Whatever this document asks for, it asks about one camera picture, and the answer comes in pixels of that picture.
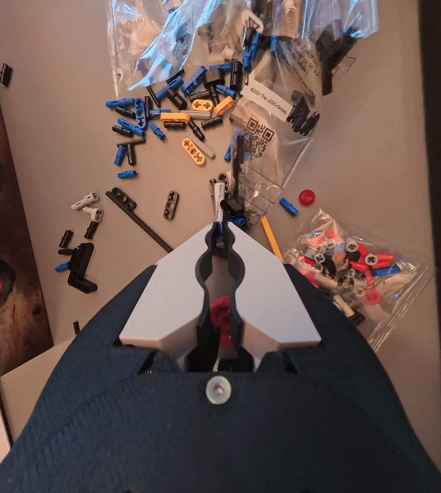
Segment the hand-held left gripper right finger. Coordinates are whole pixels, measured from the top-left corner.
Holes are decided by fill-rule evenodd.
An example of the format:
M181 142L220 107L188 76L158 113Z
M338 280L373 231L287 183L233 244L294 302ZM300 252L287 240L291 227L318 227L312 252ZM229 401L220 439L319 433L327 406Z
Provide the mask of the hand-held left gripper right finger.
M235 225L226 225L231 341L249 353L256 365L267 353L318 346L317 331L285 264Z

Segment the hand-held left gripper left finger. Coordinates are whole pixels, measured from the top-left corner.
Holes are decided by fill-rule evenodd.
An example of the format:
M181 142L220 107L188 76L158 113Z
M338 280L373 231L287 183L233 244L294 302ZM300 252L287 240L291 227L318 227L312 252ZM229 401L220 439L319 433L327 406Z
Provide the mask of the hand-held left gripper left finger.
M208 225L157 262L119 340L123 345L187 356L217 340L206 285L212 275L217 226Z

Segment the red wheel hub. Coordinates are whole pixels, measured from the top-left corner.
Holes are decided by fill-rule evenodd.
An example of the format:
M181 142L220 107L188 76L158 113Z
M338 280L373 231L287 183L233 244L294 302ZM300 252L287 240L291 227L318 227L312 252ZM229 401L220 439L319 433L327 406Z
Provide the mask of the red wheel hub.
M218 298L210 308L213 327L219 332L219 345L232 348L230 337L230 296Z

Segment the large clear bag of pins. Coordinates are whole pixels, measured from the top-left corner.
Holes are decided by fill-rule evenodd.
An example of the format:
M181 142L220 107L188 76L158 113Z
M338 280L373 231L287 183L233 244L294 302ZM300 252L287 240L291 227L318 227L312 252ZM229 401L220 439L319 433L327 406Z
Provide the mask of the large clear bag of pins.
M379 30L377 1L109 1L114 87L128 98L183 70L239 60L243 86L223 115L225 161L244 138L240 196L255 225L279 199L311 141L323 100Z

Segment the grey desk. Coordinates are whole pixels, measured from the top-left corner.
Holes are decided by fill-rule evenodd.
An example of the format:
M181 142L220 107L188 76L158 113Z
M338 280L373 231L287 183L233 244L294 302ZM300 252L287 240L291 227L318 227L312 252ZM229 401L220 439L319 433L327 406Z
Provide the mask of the grey desk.
M121 181L113 165L120 140L107 50L106 1L0 1L0 71L14 69L0 101L32 239L55 347L0 379L13 440L20 435L57 360L83 326L163 250L105 197L121 186L138 214L177 246L210 223L208 182L226 168L230 128L206 135L216 159L204 168L180 155L178 135L148 138L139 151L139 177ZM412 261L433 266L417 1L380 1L380 30L357 44L357 59L324 100L312 141L283 196L295 206L304 189L311 207L292 218L279 204L268 221L282 252L299 225L323 209L339 222ZM168 194L180 200L175 217L163 218ZM89 207L104 216L92 240L90 215L71 206L95 192ZM68 249L93 243L86 278L98 290L68 285L70 261L58 254L66 230Z

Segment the yellow axle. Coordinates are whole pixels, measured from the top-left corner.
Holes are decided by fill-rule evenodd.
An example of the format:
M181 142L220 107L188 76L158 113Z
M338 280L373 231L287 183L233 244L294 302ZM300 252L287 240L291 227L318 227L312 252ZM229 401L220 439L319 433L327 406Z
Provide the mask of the yellow axle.
M273 255L275 255L281 262L284 262L284 258L281 254L281 251L279 249L279 246L277 244L277 241L275 239L274 233L270 227L270 224L268 222L267 217L264 215L261 218L261 225L263 227L263 230L265 232L265 235L267 237L267 240L269 242L269 245L271 247Z

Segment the long black axle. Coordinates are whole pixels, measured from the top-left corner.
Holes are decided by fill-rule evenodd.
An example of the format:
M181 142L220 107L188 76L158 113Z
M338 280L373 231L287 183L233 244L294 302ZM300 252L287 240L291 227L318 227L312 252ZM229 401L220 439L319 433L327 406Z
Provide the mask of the long black axle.
M122 210L127 217L129 217L136 225L138 225L144 232L147 233L149 237L151 237L159 246L162 247L163 250L165 250L167 253L170 253L173 251L173 248L162 238L160 237L156 231L154 231L146 222L143 221L137 214L136 214L136 209L134 211L129 211L126 209L123 209L117 204L113 197L111 197L111 194L109 193L111 190L106 191L106 196L115 204L117 205L120 210Z

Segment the small bag of red parts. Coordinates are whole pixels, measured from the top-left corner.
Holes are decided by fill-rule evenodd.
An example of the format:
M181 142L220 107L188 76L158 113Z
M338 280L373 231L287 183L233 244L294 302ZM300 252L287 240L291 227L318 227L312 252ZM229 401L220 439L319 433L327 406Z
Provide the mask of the small bag of red parts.
M357 327L373 350L433 278L433 267L371 241L322 210L299 227L283 257Z

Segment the black thin liftarm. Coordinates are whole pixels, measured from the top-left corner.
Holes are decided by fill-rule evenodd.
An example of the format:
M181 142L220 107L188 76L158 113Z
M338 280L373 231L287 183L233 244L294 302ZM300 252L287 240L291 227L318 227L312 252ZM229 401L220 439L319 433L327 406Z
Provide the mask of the black thin liftarm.
M119 204L121 208L129 211L134 211L136 209L136 202L132 198L130 198L122 189L114 187L109 193L111 194L111 197L113 197L114 201Z
M179 200L180 200L180 194L175 190L171 190L168 194L166 205L163 211L163 218L165 220L171 221L174 219L178 208Z

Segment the pile of small loose pins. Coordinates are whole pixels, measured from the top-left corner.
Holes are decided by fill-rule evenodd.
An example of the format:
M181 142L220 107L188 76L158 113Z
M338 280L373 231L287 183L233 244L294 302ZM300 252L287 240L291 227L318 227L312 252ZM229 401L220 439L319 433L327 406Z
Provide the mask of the pile of small loose pins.
M214 109L211 113L195 111L191 103L195 99L205 99L211 100L215 107L228 96L236 102L243 86L243 64L239 60L232 60L210 65L208 68L201 65L186 80L182 78L183 73L180 70L166 79L165 86L157 92L152 87L147 87L148 95L143 98L123 98L105 103L108 109L120 115L117 125L112 126L112 131L127 138L127 141L117 144L114 165L121 166L126 158L129 166L136 166L135 147L145 143L147 131L165 141L166 134L154 123L155 120L161 122L162 112L189 114L191 120L188 123L161 122L163 129L182 131L189 128L192 135L187 138L193 140L205 158L215 157L204 143L204 130L221 125L223 115L216 116Z

